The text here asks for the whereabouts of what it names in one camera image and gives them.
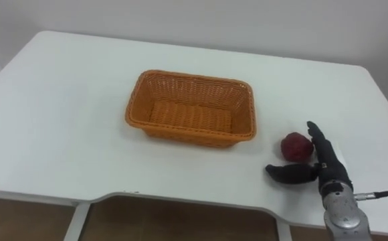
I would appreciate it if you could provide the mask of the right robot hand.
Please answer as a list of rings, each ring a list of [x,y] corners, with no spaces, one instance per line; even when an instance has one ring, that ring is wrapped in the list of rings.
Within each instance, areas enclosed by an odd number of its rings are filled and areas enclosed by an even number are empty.
[[[316,123],[308,121],[306,124],[308,134],[312,137],[318,163],[314,165],[267,165],[265,167],[266,173],[272,180],[287,185],[299,185],[318,180],[318,191],[322,198],[332,192],[342,192],[344,186],[347,186],[353,193],[353,183],[345,166],[338,160],[331,142]]]

